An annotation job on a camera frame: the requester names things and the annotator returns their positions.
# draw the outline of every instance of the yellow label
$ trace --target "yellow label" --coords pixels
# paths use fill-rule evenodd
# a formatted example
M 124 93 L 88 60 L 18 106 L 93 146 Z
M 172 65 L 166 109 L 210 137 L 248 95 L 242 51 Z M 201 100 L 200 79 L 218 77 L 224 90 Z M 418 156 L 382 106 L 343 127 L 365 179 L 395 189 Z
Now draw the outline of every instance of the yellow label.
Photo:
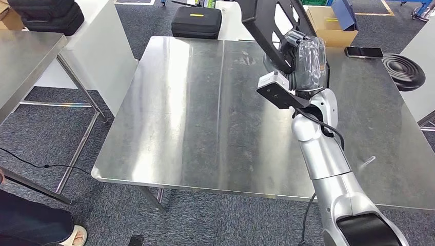
M 327 22 L 338 22 L 339 20 L 337 18 L 330 18 L 330 17 L 328 17 L 328 18 L 326 18 L 326 21 Z

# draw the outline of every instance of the sandal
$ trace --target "sandal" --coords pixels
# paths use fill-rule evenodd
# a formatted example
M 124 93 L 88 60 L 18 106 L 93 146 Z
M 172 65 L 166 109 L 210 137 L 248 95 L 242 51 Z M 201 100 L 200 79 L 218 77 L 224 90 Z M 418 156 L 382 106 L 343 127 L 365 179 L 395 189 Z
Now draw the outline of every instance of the sandal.
M 74 239 L 75 239 L 75 237 L 77 235 L 77 232 L 79 232 L 79 231 L 81 231 L 83 233 L 83 236 L 81 237 L 82 241 L 80 243 L 78 243 L 78 244 L 73 244 L 74 243 Z M 87 238 L 88 238 L 88 233 L 86 232 L 86 229 L 84 227 L 80 226 L 80 225 L 75 225 L 74 226 L 74 230 L 72 231 L 71 236 L 67 240 L 65 240 L 65 241 L 63 241 L 63 242 L 61 242 L 59 244 L 63 245 L 63 246 L 83 246 L 83 245 L 85 245 L 85 242 L 86 242 Z

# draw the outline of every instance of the plastic wrap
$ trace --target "plastic wrap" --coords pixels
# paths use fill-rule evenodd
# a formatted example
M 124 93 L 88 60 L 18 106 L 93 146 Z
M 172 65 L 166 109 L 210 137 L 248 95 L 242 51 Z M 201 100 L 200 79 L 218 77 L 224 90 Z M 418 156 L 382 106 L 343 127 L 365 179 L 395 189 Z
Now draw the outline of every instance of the plastic wrap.
M 296 69 L 294 71 L 295 89 L 313 91 L 324 87 L 326 78 L 325 43 L 319 37 L 302 39 L 298 47 Z

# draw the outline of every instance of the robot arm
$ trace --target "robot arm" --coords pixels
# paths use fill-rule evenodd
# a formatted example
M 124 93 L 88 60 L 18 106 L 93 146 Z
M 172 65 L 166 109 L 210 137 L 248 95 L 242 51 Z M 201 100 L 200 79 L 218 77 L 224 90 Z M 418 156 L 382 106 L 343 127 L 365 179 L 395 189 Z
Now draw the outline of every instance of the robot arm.
M 402 232 L 364 193 L 330 129 L 337 127 L 338 107 L 334 93 L 327 88 L 329 66 L 324 59 L 325 47 L 321 39 L 314 38 L 315 32 L 299 0 L 236 1 L 242 10 L 243 24 L 276 68 L 259 79 L 257 91 L 278 108 L 293 107 L 299 112 L 293 119 L 292 130 L 317 194 L 325 244 L 408 246 Z M 293 24 L 293 30 L 286 34 L 279 32 L 271 14 L 276 4 Z M 298 21 L 293 18 L 294 11 L 300 17 Z M 279 48 L 272 43 L 272 32 L 280 39 Z M 304 46 L 308 42 L 318 45 Z M 304 57 L 302 49 L 312 52 L 310 57 L 315 57 L 312 62 L 319 71 L 325 70 L 321 73 L 324 76 L 316 77 L 314 82 L 295 76 L 298 69 L 305 68 L 299 60 Z

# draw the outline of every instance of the stainless steel table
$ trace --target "stainless steel table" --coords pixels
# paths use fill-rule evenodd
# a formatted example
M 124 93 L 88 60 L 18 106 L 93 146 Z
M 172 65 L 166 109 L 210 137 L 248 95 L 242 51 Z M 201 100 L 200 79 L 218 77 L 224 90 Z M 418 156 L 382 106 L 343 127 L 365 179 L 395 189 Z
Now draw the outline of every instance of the stainless steel table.
M 78 144 L 72 160 L 68 164 L 68 166 L 73 167 L 86 144 L 97 118 L 101 117 L 104 122 L 107 119 L 60 53 L 67 42 L 67 39 L 61 33 L 0 31 L 0 75 L 2 77 L 0 79 L 0 124 L 19 104 L 55 107 L 92 107 L 95 110 L 95 114 Z M 89 104 L 22 101 L 55 58 L 77 88 L 87 98 Z M 13 182 L 64 203 L 71 204 L 72 202 L 71 199 L 61 195 L 72 168 L 67 168 L 56 191 L 50 191 L 7 169 L 2 168 L 2 170 L 6 178 Z
M 435 155 L 382 62 L 335 48 L 327 57 L 338 129 L 367 195 L 385 206 L 434 210 Z M 308 200 L 314 189 L 291 132 L 293 110 L 257 94 L 264 74 L 256 43 L 152 37 L 92 176 Z

